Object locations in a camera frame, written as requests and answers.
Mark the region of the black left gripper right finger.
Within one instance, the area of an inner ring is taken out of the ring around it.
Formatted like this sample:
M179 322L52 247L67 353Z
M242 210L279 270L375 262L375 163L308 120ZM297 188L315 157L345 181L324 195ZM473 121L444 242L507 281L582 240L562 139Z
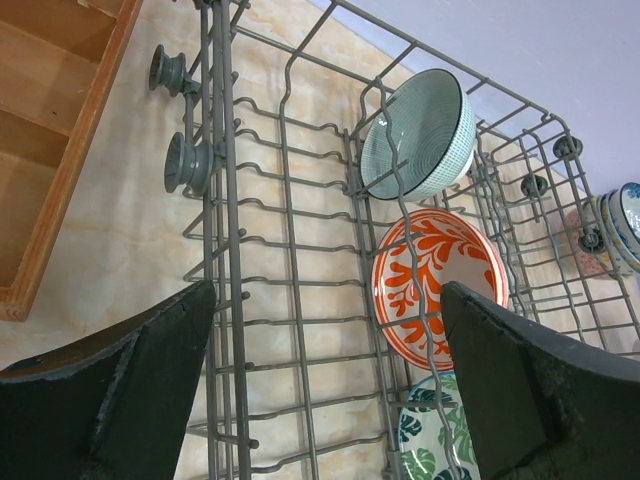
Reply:
M638 478L638 361L459 282L444 285L441 307L482 478Z

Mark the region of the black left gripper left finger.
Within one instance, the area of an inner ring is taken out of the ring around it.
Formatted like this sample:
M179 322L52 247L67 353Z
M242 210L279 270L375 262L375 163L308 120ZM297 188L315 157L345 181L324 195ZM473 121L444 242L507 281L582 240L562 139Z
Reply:
M202 280L2 369L2 478L173 478L215 306Z

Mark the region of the green leaf patterned bowl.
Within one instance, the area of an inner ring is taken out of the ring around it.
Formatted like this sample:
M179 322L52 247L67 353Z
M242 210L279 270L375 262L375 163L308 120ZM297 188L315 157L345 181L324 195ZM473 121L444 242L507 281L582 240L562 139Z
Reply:
M446 407L447 422L452 433L453 457L458 462L456 470L462 479L480 477L472 439L459 393L455 374L439 374L442 400L453 404ZM405 407L399 415L398 444L404 474L407 479L451 479L445 450L445 428L438 412L428 404L436 400L436 383L429 376L415 385L407 401L417 402L417 407Z

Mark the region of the pink patterned bowl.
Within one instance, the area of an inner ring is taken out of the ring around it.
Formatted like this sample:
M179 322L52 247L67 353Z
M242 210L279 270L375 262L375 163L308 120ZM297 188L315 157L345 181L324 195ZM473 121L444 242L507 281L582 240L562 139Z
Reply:
M607 273L611 269L608 253L594 254L593 246L585 246L581 241L582 223L581 217L577 209L573 209L566 217L567 224L570 228L571 236L576 244L575 252L571 252L570 242L566 242L566 252L570 256L568 262L574 268L580 265L582 272L586 276L592 276L598 280L607 280L610 275Z

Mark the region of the yellow blue patterned bowl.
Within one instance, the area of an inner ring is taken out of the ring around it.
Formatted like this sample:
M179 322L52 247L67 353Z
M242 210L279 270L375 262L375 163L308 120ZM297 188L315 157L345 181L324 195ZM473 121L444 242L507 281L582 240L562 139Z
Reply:
M620 255L636 273L639 272L639 239L628 225L618 190L611 190L602 199L601 214L605 228Z

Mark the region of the orange white patterned bowl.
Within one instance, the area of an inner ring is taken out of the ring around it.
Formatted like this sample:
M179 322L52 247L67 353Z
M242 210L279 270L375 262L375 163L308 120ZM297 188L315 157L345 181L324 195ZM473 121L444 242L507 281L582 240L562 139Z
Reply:
M372 266L374 311L390 346L418 368L453 368L440 300L450 281L502 307L509 304L508 275L497 249L460 216L419 209L387 230Z

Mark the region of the blue white floral bowl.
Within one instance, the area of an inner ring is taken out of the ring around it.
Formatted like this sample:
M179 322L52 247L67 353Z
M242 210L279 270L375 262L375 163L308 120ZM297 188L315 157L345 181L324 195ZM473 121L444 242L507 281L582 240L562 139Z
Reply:
M622 225L628 231L634 249L639 250L639 184L628 182L617 194L618 210L622 217Z

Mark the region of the blue lattice patterned bowl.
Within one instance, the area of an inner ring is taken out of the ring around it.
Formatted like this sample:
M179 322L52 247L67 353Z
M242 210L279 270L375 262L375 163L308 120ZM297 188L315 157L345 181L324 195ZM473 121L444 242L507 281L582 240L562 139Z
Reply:
M601 205L604 195L600 195L596 201L596 215L603 226L604 232L602 233L602 237L605 243L604 252L608 253L609 261L611 262L611 269L615 270L616 274L619 276L630 277L633 275L638 275L639 272L634 272L620 255L618 249L614 246L614 243L605 228L604 220L601 214Z

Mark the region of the grey wire dish rack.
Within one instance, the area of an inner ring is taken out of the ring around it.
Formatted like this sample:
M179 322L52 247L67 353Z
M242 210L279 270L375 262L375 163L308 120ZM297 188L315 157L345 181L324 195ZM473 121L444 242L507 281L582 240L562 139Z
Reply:
M188 146L222 164L185 238L204 245L185 280L221 305L178 463L180 479L397 479L399 415L422 378L379 325L371 274L385 233L441 208L497 249L509 308L631 359L639 288L569 264L599 244L580 143L546 103L508 88L368 12L360 1L202 1L186 68ZM419 202L372 197L368 129L415 72L451 72L476 119L468 174Z

